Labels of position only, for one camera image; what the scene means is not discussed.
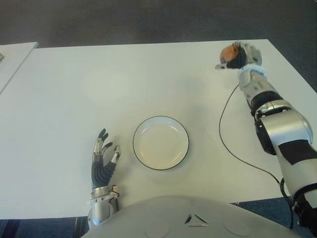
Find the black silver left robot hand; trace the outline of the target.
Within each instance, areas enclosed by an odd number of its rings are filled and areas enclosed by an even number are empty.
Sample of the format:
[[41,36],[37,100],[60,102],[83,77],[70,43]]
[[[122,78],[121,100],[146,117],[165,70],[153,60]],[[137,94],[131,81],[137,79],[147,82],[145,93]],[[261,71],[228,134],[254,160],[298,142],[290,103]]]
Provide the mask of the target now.
[[108,186],[114,174],[117,162],[121,156],[120,146],[114,147],[114,153],[111,159],[104,165],[104,154],[106,150],[113,145],[109,142],[104,145],[108,133],[105,128],[99,133],[92,153],[91,180],[92,189]]

